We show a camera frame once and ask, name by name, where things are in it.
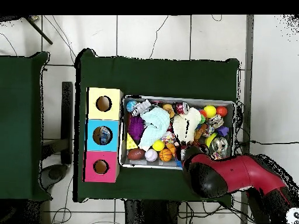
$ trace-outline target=stacked cube box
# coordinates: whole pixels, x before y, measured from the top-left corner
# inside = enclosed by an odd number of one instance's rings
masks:
[[[89,87],[86,91],[86,124],[84,156],[84,182],[115,183],[119,174],[118,147],[120,105],[122,92],[119,89],[104,89]],[[110,107],[106,111],[100,111],[97,107],[98,99],[106,96]],[[109,143],[100,145],[93,139],[93,132],[97,127],[106,127],[111,131],[112,138]],[[102,160],[106,163],[106,171],[97,173],[95,163]]]

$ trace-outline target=yellow box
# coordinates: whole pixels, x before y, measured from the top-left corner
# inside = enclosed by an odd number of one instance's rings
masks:
[[[91,120],[119,120],[120,104],[123,93],[119,89],[90,87],[88,89],[88,118]],[[109,100],[110,108],[99,110],[99,102]]]

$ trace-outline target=brown football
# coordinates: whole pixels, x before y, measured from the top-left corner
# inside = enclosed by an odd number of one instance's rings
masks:
[[[140,160],[144,157],[145,151],[143,149],[131,149],[128,152],[128,159],[130,160]]]

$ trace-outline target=green mat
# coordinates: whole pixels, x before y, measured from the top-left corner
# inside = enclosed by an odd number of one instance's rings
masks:
[[[82,181],[86,87],[116,88],[125,95],[237,100],[237,59],[168,61],[124,57],[96,57],[84,49],[76,58],[74,199],[128,198],[177,201],[221,201],[231,196],[204,199],[191,193],[178,170],[121,167],[116,183]]]
[[[39,186],[40,76],[47,52],[0,56],[0,198],[48,200]]]

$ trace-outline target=toy pile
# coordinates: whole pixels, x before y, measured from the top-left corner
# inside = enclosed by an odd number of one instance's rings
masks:
[[[174,160],[182,167],[177,149],[190,146],[206,146],[213,159],[224,158],[228,148],[226,136],[229,128],[224,126],[227,115],[224,106],[205,106],[203,109],[189,107],[185,102],[166,104],[148,99],[142,103],[130,100],[126,109],[128,116],[127,157],[129,160],[146,159],[154,162]]]

